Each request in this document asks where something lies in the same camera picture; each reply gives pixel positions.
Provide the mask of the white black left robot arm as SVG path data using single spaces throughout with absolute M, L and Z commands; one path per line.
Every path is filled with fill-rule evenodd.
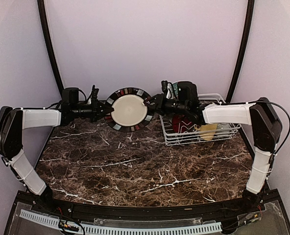
M 12 170 L 17 180 L 34 195 L 40 196 L 38 205 L 46 213 L 57 210 L 57 202 L 52 199 L 52 190 L 37 174 L 23 150 L 23 130 L 38 127 L 66 126 L 78 118 L 88 118 L 96 122 L 114 109 L 99 101 L 98 89 L 92 88 L 88 100 L 80 101 L 79 88 L 66 88 L 61 100 L 47 108 L 0 109 L 0 155 L 4 164 Z

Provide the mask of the striped rim cream plate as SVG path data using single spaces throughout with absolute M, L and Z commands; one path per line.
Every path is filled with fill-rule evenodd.
M 125 133 L 145 128 L 154 117 L 154 111 L 144 105 L 148 99 L 150 95 L 140 88 L 128 87 L 113 92 L 105 105 L 114 110 L 104 117 L 105 122 L 112 129 Z

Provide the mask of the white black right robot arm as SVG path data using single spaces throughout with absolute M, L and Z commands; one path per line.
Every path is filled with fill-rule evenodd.
M 190 81 L 177 83 L 177 95 L 172 97 L 173 85 L 162 81 L 162 93 L 144 101 L 144 105 L 160 115 L 183 115 L 196 125 L 235 123 L 252 127 L 254 138 L 254 162 L 246 184 L 251 192 L 238 202 L 242 212 L 249 212 L 257 205 L 257 197 L 266 178 L 272 171 L 274 157 L 281 146 L 278 144 L 283 125 L 273 102 L 261 97 L 256 101 L 222 104 L 202 104 L 197 94 L 197 86 Z

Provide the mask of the red teal flower plate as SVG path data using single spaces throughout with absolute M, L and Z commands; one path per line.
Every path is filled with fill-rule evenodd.
M 175 98 L 178 99 L 178 86 L 177 86 L 178 82 L 175 82 L 172 84 L 173 86 L 173 92 L 174 92 L 174 95 L 175 95 Z

